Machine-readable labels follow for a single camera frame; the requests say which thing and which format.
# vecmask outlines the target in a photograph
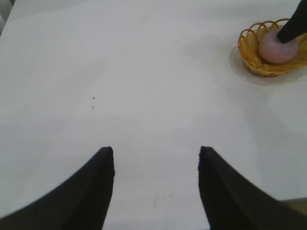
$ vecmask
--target white tabletop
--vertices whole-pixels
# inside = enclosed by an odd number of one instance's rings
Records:
[[[208,227],[214,147],[277,199],[307,196],[307,76],[243,81],[241,30],[299,0],[18,0],[0,38],[0,216],[115,152],[108,230]]]

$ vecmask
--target pink ball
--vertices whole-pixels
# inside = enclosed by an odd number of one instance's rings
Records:
[[[272,63],[283,64],[292,60],[298,53],[298,44],[295,39],[285,44],[281,43],[277,38],[280,29],[268,32],[259,46],[260,56]]]

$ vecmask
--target white surface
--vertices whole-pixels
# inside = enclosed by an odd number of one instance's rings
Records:
[[[0,215],[101,146],[116,164],[106,230],[207,228],[201,145],[275,198],[307,196],[307,77],[258,86],[229,62],[241,30],[298,2],[17,1],[0,39]]]

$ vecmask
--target pink peach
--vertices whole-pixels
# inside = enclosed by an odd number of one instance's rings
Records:
[[[272,63],[283,64],[292,60],[298,53],[298,43],[295,39],[285,44],[281,43],[277,38],[280,29],[268,32],[259,46],[260,56]]]

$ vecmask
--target yellow wicker basket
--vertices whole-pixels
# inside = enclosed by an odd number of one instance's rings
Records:
[[[291,61],[276,65],[262,59],[258,53],[258,47],[263,37],[272,29],[282,28],[288,21],[283,18],[263,23],[255,23],[249,29],[243,30],[238,40],[238,49],[245,65],[261,77],[276,77],[291,70],[307,65],[307,35],[297,38],[298,54]]]

